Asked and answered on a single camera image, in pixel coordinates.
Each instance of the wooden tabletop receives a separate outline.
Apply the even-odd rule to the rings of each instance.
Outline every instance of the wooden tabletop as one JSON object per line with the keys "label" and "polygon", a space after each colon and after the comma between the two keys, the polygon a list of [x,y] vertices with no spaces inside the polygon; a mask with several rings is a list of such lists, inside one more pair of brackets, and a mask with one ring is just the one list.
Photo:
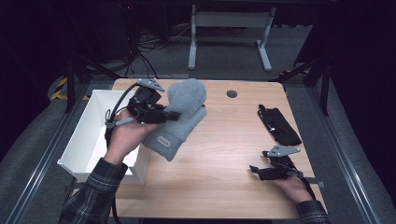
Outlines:
{"label": "wooden tabletop", "polygon": [[[167,88],[181,80],[159,79]],[[283,87],[274,82],[201,80],[206,86],[207,116],[189,135],[172,161],[151,151],[146,184],[120,186],[120,217],[296,218],[295,205],[281,189],[260,181],[249,165],[271,167],[262,151],[276,141],[257,115],[258,105],[277,107],[297,132]],[[126,90],[136,79],[118,79]],[[227,91],[237,92],[235,98]],[[166,93],[159,104],[168,105]],[[314,177],[304,145],[290,158],[304,176]],[[311,185],[319,201],[317,185]]]}

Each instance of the white box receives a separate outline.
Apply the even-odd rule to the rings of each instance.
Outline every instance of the white box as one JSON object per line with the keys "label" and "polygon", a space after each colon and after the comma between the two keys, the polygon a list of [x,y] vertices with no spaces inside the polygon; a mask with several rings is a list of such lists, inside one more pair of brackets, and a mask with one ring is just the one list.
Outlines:
{"label": "white box", "polygon": [[[113,110],[124,91],[94,90],[78,125],[67,144],[64,154],[58,160],[68,173],[78,181],[85,182],[94,166],[106,154],[106,112]],[[134,91],[128,93],[119,106],[123,108],[134,96]],[[121,184],[144,185],[149,168],[150,149],[141,145],[132,151],[123,161],[129,170]]]}

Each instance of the oven mitt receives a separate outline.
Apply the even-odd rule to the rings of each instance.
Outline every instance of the oven mitt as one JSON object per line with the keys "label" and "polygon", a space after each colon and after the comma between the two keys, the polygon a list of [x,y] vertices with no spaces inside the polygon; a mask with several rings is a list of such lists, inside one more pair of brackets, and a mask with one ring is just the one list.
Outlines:
{"label": "oven mitt", "polygon": [[291,128],[278,108],[267,109],[259,105],[258,114],[265,128],[280,145],[297,146],[302,143],[297,132]]}
{"label": "oven mitt", "polygon": [[180,117],[166,121],[160,129],[150,133],[143,145],[171,161],[181,144],[206,116],[206,89],[201,81],[190,78],[173,83],[167,96],[169,105],[163,111],[178,112]]}

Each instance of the black pouch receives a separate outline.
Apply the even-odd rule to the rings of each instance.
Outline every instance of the black pouch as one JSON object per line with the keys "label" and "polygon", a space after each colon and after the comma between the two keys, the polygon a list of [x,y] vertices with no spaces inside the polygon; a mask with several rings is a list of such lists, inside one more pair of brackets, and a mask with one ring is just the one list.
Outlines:
{"label": "black pouch", "polygon": [[302,143],[279,109],[267,109],[264,105],[259,105],[258,114],[265,128],[280,145],[297,146]]}

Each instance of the sleeve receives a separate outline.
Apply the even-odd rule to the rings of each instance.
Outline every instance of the sleeve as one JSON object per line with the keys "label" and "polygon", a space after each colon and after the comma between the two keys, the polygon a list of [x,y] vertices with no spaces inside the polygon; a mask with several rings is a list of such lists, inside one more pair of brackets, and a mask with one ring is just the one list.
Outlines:
{"label": "sleeve", "polygon": [[80,189],[65,204],[59,223],[107,223],[111,205],[128,167],[99,160]]}
{"label": "sleeve", "polygon": [[331,223],[319,201],[306,201],[297,204],[297,212],[302,224]]}

